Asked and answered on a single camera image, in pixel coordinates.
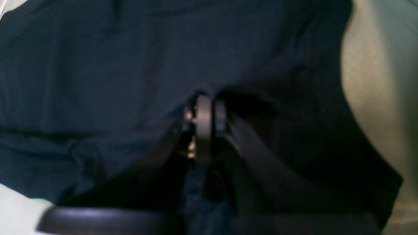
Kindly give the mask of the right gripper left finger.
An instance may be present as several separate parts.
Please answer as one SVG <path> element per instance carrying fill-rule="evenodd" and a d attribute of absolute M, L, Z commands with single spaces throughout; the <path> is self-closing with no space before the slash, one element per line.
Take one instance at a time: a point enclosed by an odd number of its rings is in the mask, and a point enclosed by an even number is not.
<path fill-rule="evenodd" d="M 37 235 L 185 235 L 177 213 L 190 159 L 210 160 L 212 101 L 199 95 L 152 149 L 116 177 L 47 210 Z"/>

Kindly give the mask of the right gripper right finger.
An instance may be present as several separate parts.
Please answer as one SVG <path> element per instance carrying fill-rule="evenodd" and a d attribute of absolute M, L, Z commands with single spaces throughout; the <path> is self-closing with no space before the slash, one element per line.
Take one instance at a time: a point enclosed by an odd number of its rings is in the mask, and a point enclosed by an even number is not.
<path fill-rule="evenodd" d="M 240 117 L 227 113 L 223 100 L 212 108 L 215 131 L 234 149 L 244 171 L 272 213 L 252 210 L 230 221 L 232 235 L 379 235 L 368 214 L 298 176 L 276 157 Z"/>

